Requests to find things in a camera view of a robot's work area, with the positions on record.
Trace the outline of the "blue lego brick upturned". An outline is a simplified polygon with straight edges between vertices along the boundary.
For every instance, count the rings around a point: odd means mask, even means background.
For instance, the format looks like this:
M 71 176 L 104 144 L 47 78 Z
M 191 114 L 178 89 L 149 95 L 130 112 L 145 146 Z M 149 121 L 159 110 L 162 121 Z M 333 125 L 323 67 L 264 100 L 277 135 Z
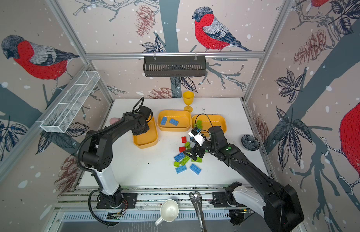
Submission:
M 167 122 L 167 117 L 163 117 L 161 122 L 160 122 L 160 125 L 161 126 L 165 126 L 166 125 L 166 122 Z

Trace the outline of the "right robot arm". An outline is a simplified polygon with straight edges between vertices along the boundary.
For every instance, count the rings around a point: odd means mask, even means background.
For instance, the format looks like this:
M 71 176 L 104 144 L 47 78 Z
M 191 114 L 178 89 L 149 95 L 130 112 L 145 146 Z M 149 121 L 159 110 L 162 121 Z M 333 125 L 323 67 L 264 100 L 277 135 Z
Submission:
M 208 129 L 194 126 L 189 132 L 195 141 L 193 148 L 185 150 L 192 160 L 210 153 L 240 174 L 253 188 L 248 190 L 240 182 L 229 185 L 225 191 L 231 206 L 245 205 L 262 216 L 273 232 L 291 232 L 304 221 L 302 206 L 295 189 L 270 178 L 257 168 L 245 154 L 225 138 L 219 125 Z

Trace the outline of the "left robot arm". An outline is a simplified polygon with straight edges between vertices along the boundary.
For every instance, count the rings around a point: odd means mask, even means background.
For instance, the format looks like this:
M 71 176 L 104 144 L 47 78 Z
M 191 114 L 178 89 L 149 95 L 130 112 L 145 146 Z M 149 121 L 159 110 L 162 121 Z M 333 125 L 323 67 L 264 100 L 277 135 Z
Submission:
M 140 98 L 132 111 L 124 113 L 121 120 L 98 131 L 90 130 L 75 152 L 78 168 L 92 174 L 99 186 L 99 196 L 112 207 L 118 207 L 123 202 L 122 188 L 110 167 L 112 145 L 129 131 L 137 136 L 149 130 L 148 122 L 153 112 L 143 103 L 144 97 Z

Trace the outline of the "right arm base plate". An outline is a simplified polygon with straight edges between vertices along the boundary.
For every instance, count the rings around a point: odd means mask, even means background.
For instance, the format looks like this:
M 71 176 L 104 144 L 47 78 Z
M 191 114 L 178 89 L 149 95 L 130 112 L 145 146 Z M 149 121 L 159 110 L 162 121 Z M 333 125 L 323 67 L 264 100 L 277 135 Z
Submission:
M 215 208 L 227 208 L 227 207 L 237 207 L 237 205 L 231 205 L 227 200 L 225 192 L 213 192 L 212 200 L 210 204 Z

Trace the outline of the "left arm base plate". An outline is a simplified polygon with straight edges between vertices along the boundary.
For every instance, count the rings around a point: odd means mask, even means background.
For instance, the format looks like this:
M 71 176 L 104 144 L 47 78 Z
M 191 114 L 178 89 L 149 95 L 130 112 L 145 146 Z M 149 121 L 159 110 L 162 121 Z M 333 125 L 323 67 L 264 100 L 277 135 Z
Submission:
M 137 193 L 119 193 L 108 196 L 100 193 L 97 198 L 97 209 L 133 209 L 135 208 Z

